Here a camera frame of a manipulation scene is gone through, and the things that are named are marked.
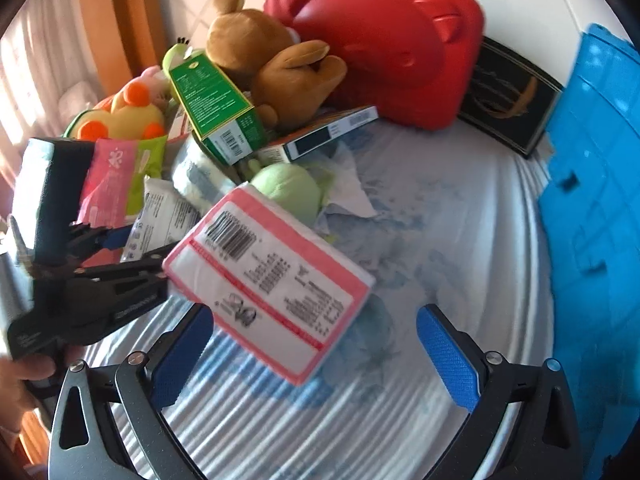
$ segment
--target metal screw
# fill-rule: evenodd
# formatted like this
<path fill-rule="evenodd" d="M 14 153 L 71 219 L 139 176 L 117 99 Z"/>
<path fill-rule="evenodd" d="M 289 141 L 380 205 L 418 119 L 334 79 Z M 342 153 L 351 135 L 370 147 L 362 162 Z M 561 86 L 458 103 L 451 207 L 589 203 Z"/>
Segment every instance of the metal screw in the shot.
<path fill-rule="evenodd" d="M 552 372 L 559 372 L 562 369 L 562 365 L 555 359 L 547 359 L 546 367 Z"/>
<path fill-rule="evenodd" d="M 133 352 L 133 354 L 127 357 L 127 363 L 130 365 L 139 365 L 145 360 L 146 354 L 144 352 Z"/>
<path fill-rule="evenodd" d="M 499 365 L 502 362 L 502 354 L 500 352 L 487 352 L 485 357 L 486 361 L 491 365 Z"/>
<path fill-rule="evenodd" d="M 75 372 L 81 372 L 83 368 L 84 368 L 84 361 L 82 361 L 82 359 L 78 359 L 78 361 L 73 361 L 71 363 L 69 370 L 75 373 Z"/>

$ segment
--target black rectangle on box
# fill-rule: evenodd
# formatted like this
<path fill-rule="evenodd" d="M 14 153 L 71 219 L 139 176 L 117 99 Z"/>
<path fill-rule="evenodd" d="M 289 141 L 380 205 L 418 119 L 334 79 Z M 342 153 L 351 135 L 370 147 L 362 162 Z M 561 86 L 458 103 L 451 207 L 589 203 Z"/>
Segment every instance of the black rectangle on box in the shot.
<path fill-rule="evenodd" d="M 484 38 L 459 117 L 529 156 L 562 85 L 510 48 Z"/>

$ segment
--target white packet with black text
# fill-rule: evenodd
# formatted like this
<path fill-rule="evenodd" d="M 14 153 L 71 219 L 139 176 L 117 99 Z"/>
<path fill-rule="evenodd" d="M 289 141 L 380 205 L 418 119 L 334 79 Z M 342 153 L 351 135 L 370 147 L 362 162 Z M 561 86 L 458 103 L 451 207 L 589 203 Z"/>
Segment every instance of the white packet with black text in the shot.
<path fill-rule="evenodd" d="M 171 182 L 146 177 L 145 206 L 131 228 L 120 261 L 139 260 L 146 252 L 181 240 L 199 220 L 198 211 Z"/>

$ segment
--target white package with pink border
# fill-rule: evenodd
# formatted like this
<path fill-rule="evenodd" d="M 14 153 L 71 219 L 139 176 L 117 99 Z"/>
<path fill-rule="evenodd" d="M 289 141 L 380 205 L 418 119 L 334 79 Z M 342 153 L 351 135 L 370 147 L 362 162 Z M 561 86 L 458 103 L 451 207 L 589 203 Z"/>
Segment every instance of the white package with pink border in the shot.
<path fill-rule="evenodd" d="M 374 285 L 369 273 L 250 184 L 220 200 L 163 269 L 293 384 L 311 377 Z"/>

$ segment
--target red suitcase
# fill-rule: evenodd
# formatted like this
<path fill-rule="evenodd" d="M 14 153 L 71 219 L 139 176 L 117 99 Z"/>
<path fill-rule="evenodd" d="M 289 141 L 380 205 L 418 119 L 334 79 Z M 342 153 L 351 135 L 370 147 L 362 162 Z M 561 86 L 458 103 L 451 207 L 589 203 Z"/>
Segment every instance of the red suitcase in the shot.
<path fill-rule="evenodd" d="M 475 0 L 266 0 L 264 10 L 347 62 L 332 104 L 373 104 L 428 130 L 456 117 L 484 25 Z"/>

